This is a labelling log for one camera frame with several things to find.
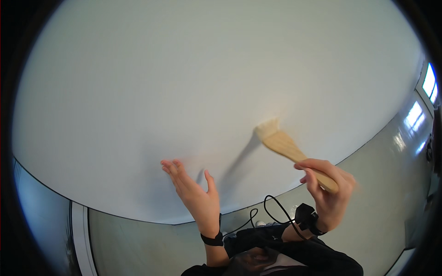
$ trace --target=black cable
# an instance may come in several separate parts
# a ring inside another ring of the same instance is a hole
[[[266,201],[267,201],[267,198],[269,198],[269,197],[271,197],[274,201],[276,201],[276,203],[279,205],[279,207],[284,211],[284,214],[287,216],[287,218],[289,219],[288,221],[286,221],[286,222],[280,222],[280,221],[278,221],[277,219],[275,219],[270,213],[269,213],[269,211],[267,210],[267,208],[266,208]],[[271,196],[271,195],[266,195],[266,197],[264,198],[264,210],[266,210],[266,213],[269,215],[269,217],[271,217],[275,222],[277,222],[277,223],[279,223],[279,224],[285,224],[285,223],[287,223],[287,222],[290,222],[291,224],[292,224],[292,226],[293,226],[293,228],[295,229],[295,231],[296,231],[296,233],[303,239],[303,240],[307,240],[306,238],[304,238],[304,236],[303,235],[301,235],[300,233],[299,233],[299,231],[298,231],[298,229],[295,227],[295,225],[294,225],[294,223],[293,223],[293,219],[291,219],[290,218],[290,216],[289,216],[289,214],[287,213],[287,211],[284,209],[284,207],[279,203],[279,201],[274,197],[274,196]],[[253,224],[253,221],[252,221],[252,219],[256,216],[258,214],[258,209],[257,208],[253,208],[252,210],[250,210],[250,219],[246,222],[246,223],[244,223],[243,225],[241,225],[241,227],[239,227],[239,228],[237,228],[237,229],[235,229],[235,230],[233,230],[233,231],[231,231],[231,232],[229,232],[229,233],[227,233],[227,234],[225,234],[225,235],[223,235],[223,237],[225,237],[225,236],[227,236],[227,235],[229,235],[229,234],[231,234],[231,233],[233,233],[233,232],[235,232],[235,231],[237,231],[237,230],[239,230],[239,229],[241,229],[241,228],[243,228],[244,226],[246,226],[246,224],[247,223],[249,223],[249,221],[250,221],[250,223],[251,223],[251,226],[253,227],[253,229],[255,230],[255,231],[257,231],[257,229],[256,229],[256,227],[255,227],[255,225]]]

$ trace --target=person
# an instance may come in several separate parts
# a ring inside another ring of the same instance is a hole
[[[198,226],[206,249],[206,264],[195,265],[182,276],[202,275],[363,275],[362,267],[346,254],[333,250],[318,239],[310,228],[301,230],[296,223],[238,231],[229,247],[223,246],[220,234],[220,204],[215,180],[207,170],[205,192],[177,159],[161,161],[176,192]],[[304,170],[300,180],[307,183],[318,215],[315,233],[326,233],[341,222],[356,184],[354,177],[326,160],[306,159],[294,164]],[[313,169],[322,171],[338,184],[336,194],[319,186]]]

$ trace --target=pastry brush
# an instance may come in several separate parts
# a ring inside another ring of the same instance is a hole
[[[279,129],[279,119],[270,119],[255,127],[255,133],[259,140],[267,148],[274,152],[287,157],[293,162],[297,163],[301,160],[307,159],[307,156],[301,152],[296,146],[293,139],[285,132]],[[338,185],[336,182],[326,175],[324,172],[312,169],[315,172],[319,185],[330,193],[338,192]]]

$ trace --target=brush bristles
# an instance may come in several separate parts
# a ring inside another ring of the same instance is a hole
[[[279,118],[270,119],[255,127],[255,133],[261,142],[264,139],[277,133],[278,131],[279,131]]]

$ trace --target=hand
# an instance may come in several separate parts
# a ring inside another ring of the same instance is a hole
[[[187,175],[184,165],[179,160],[174,159],[173,164],[167,160],[162,160],[161,164],[163,170],[169,174],[176,193],[184,206],[195,219],[198,230],[205,237],[215,238],[220,231],[220,200],[213,177],[207,170],[204,171],[209,187],[209,190],[205,192],[200,185]]]
[[[297,170],[304,170],[305,176],[300,180],[302,184],[307,182],[307,190],[313,196],[316,203],[318,221],[316,227],[322,232],[335,229],[344,217],[345,209],[350,200],[356,181],[353,175],[332,165],[327,160],[306,159],[294,165]],[[337,184],[339,191],[331,194],[321,188],[311,169],[325,172]]]

